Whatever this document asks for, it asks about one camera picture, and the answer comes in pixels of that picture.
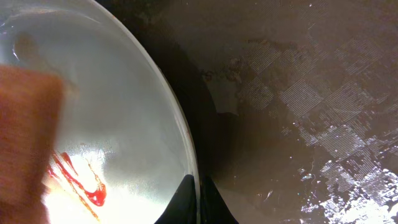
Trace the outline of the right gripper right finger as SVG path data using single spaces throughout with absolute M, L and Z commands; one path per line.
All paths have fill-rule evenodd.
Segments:
M 200 203 L 201 224 L 238 224 L 208 176 L 201 181 Z

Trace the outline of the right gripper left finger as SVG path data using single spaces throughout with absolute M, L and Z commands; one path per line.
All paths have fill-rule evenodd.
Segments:
M 186 175 L 155 224 L 196 224 L 197 201 L 194 176 Z

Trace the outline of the white plate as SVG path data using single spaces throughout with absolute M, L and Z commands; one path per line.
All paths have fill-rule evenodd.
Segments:
M 95 1 L 1 0 L 1 63 L 52 72 L 66 100 L 42 200 L 50 223 L 155 223 L 195 149 L 168 82 Z

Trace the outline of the orange green sponge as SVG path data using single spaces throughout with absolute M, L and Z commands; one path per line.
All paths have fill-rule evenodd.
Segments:
M 46 223 L 42 183 L 64 100 L 55 75 L 1 67 L 1 223 Z

